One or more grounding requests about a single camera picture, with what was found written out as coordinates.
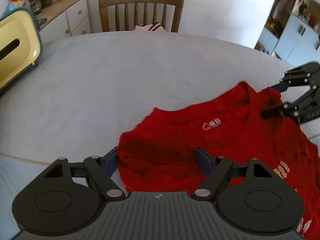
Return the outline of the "wooden dining chair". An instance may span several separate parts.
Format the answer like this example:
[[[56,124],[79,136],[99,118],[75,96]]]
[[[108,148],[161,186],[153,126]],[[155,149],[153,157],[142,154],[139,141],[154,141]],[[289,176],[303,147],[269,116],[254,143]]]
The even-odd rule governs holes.
[[[165,28],[168,7],[174,9],[171,29],[178,32],[184,0],[99,0],[99,14],[103,32],[121,31],[120,22],[123,21],[124,30],[133,30],[139,25],[152,24],[160,20]]]

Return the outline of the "pink striped cloth on chair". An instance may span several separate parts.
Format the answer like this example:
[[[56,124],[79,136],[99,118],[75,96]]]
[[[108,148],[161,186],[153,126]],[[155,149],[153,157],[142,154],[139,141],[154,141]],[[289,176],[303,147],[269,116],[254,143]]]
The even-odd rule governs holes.
[[[134,31],[156,31],[156,32],[165,32],[163,26],[156,22],[155,24],[147,24],[147,25],[136,25]]]

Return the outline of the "red printed t-shirt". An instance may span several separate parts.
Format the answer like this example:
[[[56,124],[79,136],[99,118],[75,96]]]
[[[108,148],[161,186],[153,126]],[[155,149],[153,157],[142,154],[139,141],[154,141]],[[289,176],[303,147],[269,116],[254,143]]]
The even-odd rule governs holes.
[[[303,198],[298,232],[319,239],[318,147],[288,116],[261,117],[263,109],[280,103],[276,89],[256,92],[241,82],[211,101],[176,111],[155,108],[120,137],[121,180],[127,191],[192,193],[204,181],[197,147],[235,162],[258,158]]]

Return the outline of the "white cabinet wall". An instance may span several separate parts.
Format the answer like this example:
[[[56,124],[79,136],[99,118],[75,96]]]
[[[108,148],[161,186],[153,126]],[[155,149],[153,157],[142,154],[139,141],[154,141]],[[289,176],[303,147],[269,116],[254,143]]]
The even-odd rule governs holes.
[[[319,0],[274,0],[255,49],[295,67],[319,62]]]

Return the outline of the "white drawer sideboard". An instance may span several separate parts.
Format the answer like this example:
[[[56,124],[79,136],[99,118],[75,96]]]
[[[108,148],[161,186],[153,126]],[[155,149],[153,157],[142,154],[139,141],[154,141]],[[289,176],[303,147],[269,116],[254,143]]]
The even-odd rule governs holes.
[[[92,32],[87,0],[60,0],[36,17],[42,43]]]

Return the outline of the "yellow tissue box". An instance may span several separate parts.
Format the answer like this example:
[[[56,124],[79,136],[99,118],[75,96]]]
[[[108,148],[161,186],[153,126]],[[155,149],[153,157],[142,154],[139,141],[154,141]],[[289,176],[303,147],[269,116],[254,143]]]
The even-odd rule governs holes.
[[[29,68],[38,66],[42,54],[40,28],[28,7],[1,18],[1,90]]]

